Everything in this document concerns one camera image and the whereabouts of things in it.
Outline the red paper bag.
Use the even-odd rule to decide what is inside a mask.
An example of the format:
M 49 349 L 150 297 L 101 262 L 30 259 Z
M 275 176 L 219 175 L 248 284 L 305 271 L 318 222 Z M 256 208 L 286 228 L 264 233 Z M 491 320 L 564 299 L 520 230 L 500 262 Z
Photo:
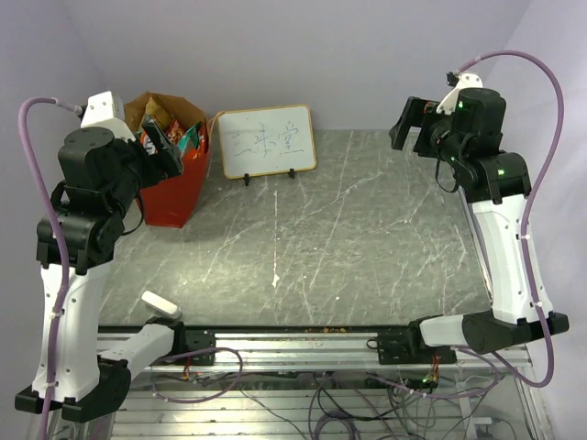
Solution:
M 198 133 L 199 138 L 183 155 L 183 174 L 141 192 L 147 225 L 181 228 L 197 205 L 208 172 L 211 141 L 207 120 L 201 109 L 182 97 L 145 92 L 125 104 L 125 119 L 131 129 L 139 130 L 149 103 L 165 110 L 185 130 Z

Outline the red Doritos bag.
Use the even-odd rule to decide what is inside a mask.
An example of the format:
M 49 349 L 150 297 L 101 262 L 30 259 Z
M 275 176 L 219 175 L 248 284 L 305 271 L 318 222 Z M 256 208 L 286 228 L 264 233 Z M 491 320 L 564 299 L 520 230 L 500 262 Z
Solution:
M 185 129 L 183 128 L 183 125 L 177 118 L 174 118 L 166 131 L 167 139 L 169 139 L 172 144 L 178 145 L 184 134 Z

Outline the tan kettle chips bag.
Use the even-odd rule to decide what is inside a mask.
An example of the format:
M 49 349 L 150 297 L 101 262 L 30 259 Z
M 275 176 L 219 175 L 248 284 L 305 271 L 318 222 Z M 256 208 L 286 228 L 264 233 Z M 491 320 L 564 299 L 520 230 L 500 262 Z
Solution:
M 154 119 L 162 130 L 167 130 L 173 120 L 172 115 L 153 96 L 149 97 L 145 105 L 144 116 L 147 116 L 149 119 Z

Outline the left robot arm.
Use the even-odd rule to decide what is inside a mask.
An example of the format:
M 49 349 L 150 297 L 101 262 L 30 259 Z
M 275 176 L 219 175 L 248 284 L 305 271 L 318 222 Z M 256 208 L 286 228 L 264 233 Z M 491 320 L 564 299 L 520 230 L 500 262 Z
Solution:
M 131 381 L 161 359 L 186 355 L 185 328 L 169 318 L 105 351 L 97 348 L 98 307 L 124 235 L 124 219 L 140 192 L 181 175 L 180 150 L 153 122 L 143 124 L 148 151 L 105 127 L 71 132 L 58 153 L 63 174 L 37 226 L 37 259 L 45 293 L 42 354 L 33 383 L 15 398 L 18 410 L 58 410 L 87 423 L 117 411 Z

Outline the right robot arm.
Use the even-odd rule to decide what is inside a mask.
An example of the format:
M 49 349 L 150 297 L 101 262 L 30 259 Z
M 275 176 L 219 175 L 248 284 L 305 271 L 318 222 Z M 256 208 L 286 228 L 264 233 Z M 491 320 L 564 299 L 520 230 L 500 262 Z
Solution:
M 411 96 L 390 129 L 391 147 L 404 147 L 419 128 L 413 151 L 448 164 L 455 187 L 463 190 L 478 237 L 484 245 L 492 306 L 489 310 L 422 319 L 419 332 L 404 341 L 414 362 L 437 347 L 466 346 L 486 354 L 565 333 L 569 318 L 554 311 L 539 287 L 536 252 L 523 221 L 532 191 L 525 160 L 501 149 L 506 101 L 492 89 L 465 88 L 443 105 Z

